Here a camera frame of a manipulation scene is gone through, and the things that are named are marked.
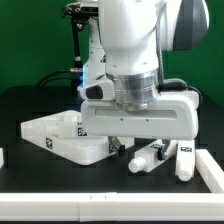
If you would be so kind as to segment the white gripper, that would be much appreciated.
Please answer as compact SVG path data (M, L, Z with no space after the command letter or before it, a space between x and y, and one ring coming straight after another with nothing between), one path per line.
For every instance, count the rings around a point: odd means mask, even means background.
M124 111L114 101L84 101L81 116L89 135L109 136L118 156L125 146L117 137L165 139L158 158L167 158L170 140L193 140L198 133L199 96L195 91L162 92L146 110Z

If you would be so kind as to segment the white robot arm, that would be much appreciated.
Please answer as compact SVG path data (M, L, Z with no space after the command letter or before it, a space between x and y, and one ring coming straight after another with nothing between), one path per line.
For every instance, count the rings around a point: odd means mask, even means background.
M193 140L199 96L163 78L163 50L188 50L206 36L205 0L99 0L105 74L79 88L91 135Z

